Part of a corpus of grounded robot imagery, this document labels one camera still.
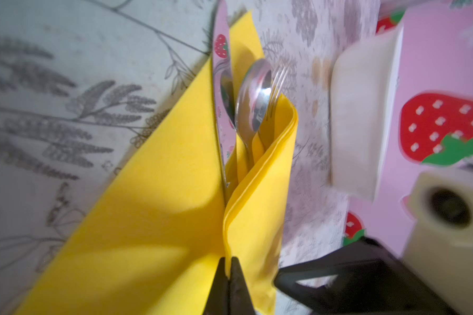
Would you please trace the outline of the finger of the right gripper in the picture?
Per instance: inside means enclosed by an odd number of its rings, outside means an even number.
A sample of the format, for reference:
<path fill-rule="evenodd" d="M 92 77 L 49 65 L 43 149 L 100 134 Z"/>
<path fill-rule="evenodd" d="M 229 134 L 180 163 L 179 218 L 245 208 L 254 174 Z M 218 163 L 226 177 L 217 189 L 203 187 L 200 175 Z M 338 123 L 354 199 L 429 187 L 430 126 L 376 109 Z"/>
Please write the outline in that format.
<path fill-rule="evenodd" d="M 456 314 L 378 241 L 362 237 L 279 269 L 275 287 L 314 314 Z"/>

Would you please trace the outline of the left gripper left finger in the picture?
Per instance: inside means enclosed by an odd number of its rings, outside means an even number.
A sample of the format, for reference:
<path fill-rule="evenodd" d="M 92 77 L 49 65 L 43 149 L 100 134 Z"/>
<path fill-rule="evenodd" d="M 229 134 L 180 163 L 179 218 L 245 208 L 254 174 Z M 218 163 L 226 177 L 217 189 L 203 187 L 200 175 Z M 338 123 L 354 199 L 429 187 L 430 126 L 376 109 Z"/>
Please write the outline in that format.
<path fill-rule="evenodd" d="M 225 274 L 225 258 L 222 257 L 215 271 L 203 315 L 229 314 L 229 279 Z"/>

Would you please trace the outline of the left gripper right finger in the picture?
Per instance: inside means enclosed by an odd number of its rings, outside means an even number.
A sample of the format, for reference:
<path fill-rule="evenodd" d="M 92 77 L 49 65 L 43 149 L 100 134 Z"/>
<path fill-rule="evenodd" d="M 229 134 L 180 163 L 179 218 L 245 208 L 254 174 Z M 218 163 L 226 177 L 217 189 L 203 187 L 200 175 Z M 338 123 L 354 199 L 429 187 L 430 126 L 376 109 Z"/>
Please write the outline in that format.
<path fill-rule="evenodd" d="M 237 257 L 231 258 L 228 312 L 230 315 L 256 315 L 243 269 Z"/>

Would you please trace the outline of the yellow paper napkin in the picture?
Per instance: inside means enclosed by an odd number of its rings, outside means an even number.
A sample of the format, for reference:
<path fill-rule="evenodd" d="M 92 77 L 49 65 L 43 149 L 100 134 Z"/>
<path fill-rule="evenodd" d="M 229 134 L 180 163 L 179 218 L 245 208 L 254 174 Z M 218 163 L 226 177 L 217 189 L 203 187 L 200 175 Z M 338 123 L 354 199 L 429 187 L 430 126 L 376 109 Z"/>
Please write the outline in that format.
<path fill-rule="evenodd" d="M 281 97 L 275 139 L 223 197 L 206 63 L 119 172 L 18 314 L 201 314 L 222 257 L 237 257 L 254 308 L 273 314 L 298 113 Z"/>

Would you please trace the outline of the silver spoon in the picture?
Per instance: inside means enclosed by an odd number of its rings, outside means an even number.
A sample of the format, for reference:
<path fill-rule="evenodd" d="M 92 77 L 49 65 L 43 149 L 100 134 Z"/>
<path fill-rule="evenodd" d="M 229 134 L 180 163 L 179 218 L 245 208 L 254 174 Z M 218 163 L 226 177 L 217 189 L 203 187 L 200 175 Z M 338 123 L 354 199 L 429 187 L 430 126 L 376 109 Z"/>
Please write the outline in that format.
<path fill-rule="evenodd" d="M 246 147 L 248 165 L 254 165 L 252 143 L 267 114 L 271 98 L 272 66 L 266 59 L 255 61 L 244 76 L 235 105 L 235 127 Z"/>

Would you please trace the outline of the silver fork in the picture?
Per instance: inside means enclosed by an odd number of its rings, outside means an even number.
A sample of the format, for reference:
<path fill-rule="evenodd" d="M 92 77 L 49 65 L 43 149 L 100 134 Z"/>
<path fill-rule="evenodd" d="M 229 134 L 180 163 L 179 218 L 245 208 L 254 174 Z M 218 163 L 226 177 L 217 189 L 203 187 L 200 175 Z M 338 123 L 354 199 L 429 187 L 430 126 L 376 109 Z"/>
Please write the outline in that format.
<path fill-rule="evenodd" d="M 268 108 L 265 114 L 263 123 L 260 126 L 259 132 L 264 132 L 266 123 L 269 123 L 275 113 L 275 108 L 277 106 L 278 99 L 280 97 L 283 84 L 286 80 L 286 77 L 289 73 L 290 66 L 288 64 L 282 63 L 277 67 L 275 77 L 273 78 L 271 85 L 271 95 L 269 99 Z"/>

